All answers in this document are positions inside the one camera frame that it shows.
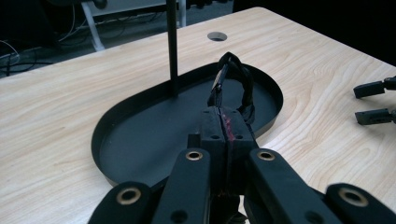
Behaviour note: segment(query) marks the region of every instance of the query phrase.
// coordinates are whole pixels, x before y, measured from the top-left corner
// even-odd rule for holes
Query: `oval tray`
[[[283,95],[263,71],[244,66],[254,78],[256,118],[251,127],[260,136],[274,124]],[[178,153],[187,147],[188,134],[198,133],[217,72],[216,63],[194,69],[178,77],[178,97],[171,95],[168,81],[129,97],[102,116],[93,132],[92,155],[112,185],[135,181],[153,187],[169,176]],[[239,82],[224,81],[223,106],[236,109],[242,95]]]

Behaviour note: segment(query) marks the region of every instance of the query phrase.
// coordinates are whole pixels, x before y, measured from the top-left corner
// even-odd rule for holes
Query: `dark floor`
[[[231,14],[232,11],[232,1],[226,3],[214,1],[211,5],[202,8],[192,5],[187,10],[187,25]],[[23,71],[95,52],[91,42],[90,30],[83,22],[75,24],[77,29],[74,29],[69,37],[60,41],[60,49],[18,49],[16,47],[15,50],[19,53],[19,56],[15,53],[11,54],[10,64],[16,65],[10,67],[8,74],[15,76]],[[95,22],[106,49],[166,32],[166,12],[142,12],[137,16],[134,13],[132,16],[113,14],[97,18]],[[67,33],[60,35],[59,38],[62,39],[65,35]],[[0,43],[0,48],[9,48],[9,46]],[[8,59],[9,56],[0,55],[0,78],[7,75]]]

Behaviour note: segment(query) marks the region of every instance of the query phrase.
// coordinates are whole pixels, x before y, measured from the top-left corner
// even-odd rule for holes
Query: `vertical rod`
[[[177,20],[176,0],[166,0],[166,20],[168,26],[169,66],[171,72],[171,91],[178,95],[177,84]]]

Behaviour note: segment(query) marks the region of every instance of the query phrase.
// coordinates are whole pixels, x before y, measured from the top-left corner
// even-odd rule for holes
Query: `wood grain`
[[[206,36],[223,32],[228,39]],[[396,211],[396,125],[360,126],[357,111],[395,108],[394,92],[352,89],[396,68],[263,8],[178,30],[178,71],[227,51],[269,74],[284,94],[258,138],[321,191],[346,182]],[[166,34],[0,80],[2,223],[86,223],[111,186],[91,155],[98,120],[121,100],[169,79]]]

